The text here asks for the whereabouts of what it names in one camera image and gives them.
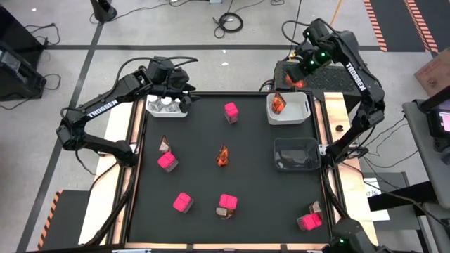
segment gray floor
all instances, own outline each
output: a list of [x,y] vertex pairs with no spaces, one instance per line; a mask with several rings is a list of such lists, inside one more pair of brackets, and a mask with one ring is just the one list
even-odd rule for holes
[[[269,1],[240,11],[244,19],[243,30],[227,34],[223,39],[213,36],[215,28],[211,17],[218,18],[228,8],[229,0],[222,5],[194,1],[180,8],[163,6],[151,11],[140,11],[108,23],[103,27],[100,45],[209,45],[209,44],[278,44],[286,45],[280,26],[288,19],[295,19],[298,0],[286,0],[284,6],[271,6]],[[235,1],[232,10],[256,0]],[[60,29],[60,45],[89,45],[96,25],[88,19],[91,6],[88,1],[69,0],[0,0],[23,25],[47,25],[51,22]],[[155,6],[158,0],[114,0],[119,14],[142,6]],[[337,1],[303,0],[300,20],[309,22],[317,17],[330,20]],[[377,44],[363,2],[344,1],[335,21],[338,30],[353,31],[362,46]],[[287,27],[292,34],[292,27]],[[302,27],[298,29],[300,38]],[[55,41],[54,30],[39,31]],[[199,63],[187,65],[191,83],[201,91],[256,91],[259,85],[271,78],[277,60],[287,51],[276,50],[195,50],[195,51],[95,51],[78,103],[93,98],[108,90],[114,81],[118,67],[126,60],[137,56],[194,56]],[[67,106],[80,76],[87,51],[49,50],[41,57],[38,71],[42,74],[58,73],[63,82],[57,91],[46,91],[41,100],[30,101],[13,111],[0,110],[0,247],[2,252],[14,252],[32,209],[42,177],[56,142],[55,129],[60,121],[59,110]],[[375,134],[401,119],[401,104],[414,98],[427,98],[413,73],[431,59],[429,53],[384,53],[363,51],[361,56],[371,72],[383,83],[386,91],[386,120],[375,130]],[[129,73],[145,62],[130,64],[123,73]],[[49,86],[56,80],[49,79]],[[86,131],[102,136],[105,133],[109,114],[90,122]],[[375,148],[381,140],[371,144]],[[385,141],[380,157],[368,155],[376,164],[389,165],[416,150],[407,126]],[[80,156],[86,165],[96,168],[98,157],[82,150]],[[361,161],[364,171],[370,171]],[[425,170],[418,155],[398,164],[392,169],[378,171],[406,171],[411,183],[426,181]],[[92,176],[77,163],[74,153],[59,156],[56,170],[32,234],[28,250],[36,249],[39,236],[50,208],[54,193],[59,189],[87,190]],[[417,236],[411,231],[377,231],[380,244],[392,249],[413,249],[421,252]]]

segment wooden board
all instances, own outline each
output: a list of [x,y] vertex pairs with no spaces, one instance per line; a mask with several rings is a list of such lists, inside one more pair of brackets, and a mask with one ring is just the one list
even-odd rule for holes
[[[133,103],[123,103],[111,110],[108,126],[106,127],[105,139],[109,141],[124,140],[127,138],[128,125]],[[98,160],[96,175],[102,174],[115,163],[112,155],[100,157]],[[120,168],[116,165],[114,169],[105,174],[92,189],[91,197],[86,209],[83,228],[79,236],[79,244],[89,241],[103,225],[113,209],[115,188],[119,178]]]
[[[336,141],[350,128],[344,96],[338,92],[324,93],[324,96],[331,136],[333,141]],[[338,125],[342,125],[344,131],[336,131],[336,126]],[[361,170],[359,161],[356,158],[345,160],[345,163]],[[340,164],[338,168],[348,214],[352,219],[361,223],[371,242],[374,245],[378,245],[362,175],[344,164]]]

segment black stand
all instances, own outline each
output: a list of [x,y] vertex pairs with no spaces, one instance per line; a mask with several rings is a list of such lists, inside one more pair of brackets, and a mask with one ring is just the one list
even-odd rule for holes
[[117,10],[107,0],[91,0],[94,16],[99,22],[108,22],[115,18]]

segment small brown object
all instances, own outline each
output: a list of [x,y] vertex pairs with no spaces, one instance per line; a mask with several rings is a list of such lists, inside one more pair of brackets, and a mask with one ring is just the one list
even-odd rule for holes
[[163,135],[161,138],[160,152],[163,152],[163,153],[170,152],[169,141],[167,140],[165,135]]
[[228,164],[228,148],[222,144],[219,154],[216,156],[217,165],[220,167]]
[[216,207],[216,214],[219,215],[220,219],[230,219],[234,214],[234,210],[224,207]]
[[274,112],[275,114],[280,114],[284,110],[285,106],[286,101],[279,92],[276,92],[274,101],[272,103],[272,112]]
[[322,213],[321,209],[321,203],[319,201],[315,201],[314,203],[310,204],[309,206],[309,213],[315,214],[315,213]]

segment orange striped tape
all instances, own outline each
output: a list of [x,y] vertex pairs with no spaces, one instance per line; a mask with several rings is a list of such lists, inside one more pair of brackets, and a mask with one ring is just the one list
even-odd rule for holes
[[375,12],[373,11],[371,1],[364,0],[364,6],[366,7],[368,18],[371,21],[373,31],[375,32],[375,37],[378,41],[378,45],[380,46],[381,51],[386,52],[387,46],[385,43],[385,38],[383,37],[383,33],[381,32],[380,25],[378,24],[377,17],[375,16]]
[[39,244],[37,245],[37,250],[41,250],[42,247],[44,246],[45,237],[47,236],[47,232],[49,231],[50,222],[53,218],[53,213],[55,212],[55,209],[56,209],[56,203],[58,202],[59,197],[61,196],[61,193],[63,193],[63,190],[59,190],[58,192],[56,192],[55,198],[53,199],[53,202],[51,203],[50,214],[47,217],[47,220],[45,220],[45,225],[44,225],[44,228],[42,229],[41,237],[39,239]]
[[423,19],[423,16],[419,11],[416,2],[414,0],[403,0],[403,2],[406,4],[409,15],[413,19],[417,33],[419,33],[419,37],[422,40],[423,46],[425,47],[425,52],[433,51],[435,53],[438,53],[439,50],[437,48],[436,42],[433,39],[433,36],[431,35],[427,23]]

